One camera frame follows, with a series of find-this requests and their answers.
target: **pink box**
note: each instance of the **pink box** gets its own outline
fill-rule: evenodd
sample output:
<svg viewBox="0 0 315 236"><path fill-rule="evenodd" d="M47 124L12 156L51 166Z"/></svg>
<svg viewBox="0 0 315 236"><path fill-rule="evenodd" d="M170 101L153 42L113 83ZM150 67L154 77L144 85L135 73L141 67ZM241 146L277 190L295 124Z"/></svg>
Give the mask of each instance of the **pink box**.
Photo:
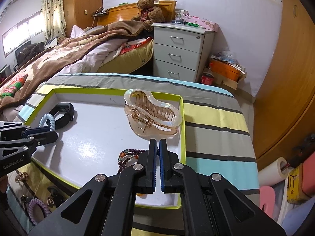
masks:
<svg viewBox="0 0 315 236"><path fill-rule="evenodd" d="M214 23L214 22L209 21L207 19L202 19L202 18L199 18L196 16L188 15L187 16L187 22L198 24L199 26L202 26L206 29L209 29L209 30L212 30L215 32L217 32L219 29L219 25L217 23Z"/></svg>
<svg viewBox="0 0 315 236"><path fill-rule="evenodd" d="M315 195L315 152L303 162L302 191L308 196Z"/></svg>

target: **curtain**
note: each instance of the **curtain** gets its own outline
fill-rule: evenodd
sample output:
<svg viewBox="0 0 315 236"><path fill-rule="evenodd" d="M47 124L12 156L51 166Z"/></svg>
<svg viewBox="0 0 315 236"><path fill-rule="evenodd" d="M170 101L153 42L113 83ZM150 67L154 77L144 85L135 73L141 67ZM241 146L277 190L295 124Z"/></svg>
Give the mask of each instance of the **curtain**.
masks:
<svg viewBox="0 0 315 236"><path fill-rule="evenodd" d="M45 44L53 39L65 36L66 21L63 13L63 0L42 0L42 15L46 31Z"/></svg>

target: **metal spring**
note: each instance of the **metal spring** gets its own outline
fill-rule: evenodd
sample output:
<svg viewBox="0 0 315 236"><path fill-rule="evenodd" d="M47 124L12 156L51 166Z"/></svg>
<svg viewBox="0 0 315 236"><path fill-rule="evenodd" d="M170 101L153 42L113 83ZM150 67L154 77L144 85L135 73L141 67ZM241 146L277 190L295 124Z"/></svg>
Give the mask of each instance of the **metal spring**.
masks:
<svg viewBox="0 0 315 236"><path fill-rule="evenodd" d="M145 119L141 118L141 117L138 116L137 114L135 114L135 115L133 116L133 119L134 119L134 120L137 120L137 121L139 121L139 122L142 122L143 124L147 124L147 123L148 123L148 121L146 121Z"/></svg>

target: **drawer handle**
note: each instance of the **drawer handle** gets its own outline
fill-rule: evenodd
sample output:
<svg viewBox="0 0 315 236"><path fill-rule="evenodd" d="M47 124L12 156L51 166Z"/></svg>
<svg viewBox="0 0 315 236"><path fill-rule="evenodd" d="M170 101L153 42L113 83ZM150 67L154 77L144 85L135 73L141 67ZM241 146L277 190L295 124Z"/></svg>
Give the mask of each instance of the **drawer handle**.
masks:
<svg viewBox="0 0 315 236"><path fill-rule="evenodd" d="M174 75L179 75L179 73L173 73L173 72L170 72L169 70L167 70L170 74L174 74Z"/></svg>
<svg viewBox="0 0 315 236"><path fill-rule="evenodd" d="M170 38L184 39L183 37L170 36Z"/></svg>
<svg viewBox="0 0 315 236"><path fill-rule="evenodd" d="M169 55L170 55L170 56L180 56L180 55L174 55L174 54L171 54L171 53L169 53Z"/></svg>

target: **beaded bracelet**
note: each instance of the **beaded bracelet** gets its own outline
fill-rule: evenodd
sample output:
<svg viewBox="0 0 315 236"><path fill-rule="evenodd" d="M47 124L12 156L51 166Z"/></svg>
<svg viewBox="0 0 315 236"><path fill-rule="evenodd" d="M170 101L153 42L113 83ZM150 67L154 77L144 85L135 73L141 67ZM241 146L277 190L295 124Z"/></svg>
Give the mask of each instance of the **beaded bracelet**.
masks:
<svg viewBox="0 0 315 236"><path fill-rule="evenodd" d="M118 157L118 171L117 174L121 173L126 168L126 163L132 158L138 159L139 154L146 152L147 150L138 149L126 149L119 154Z"/></svg>

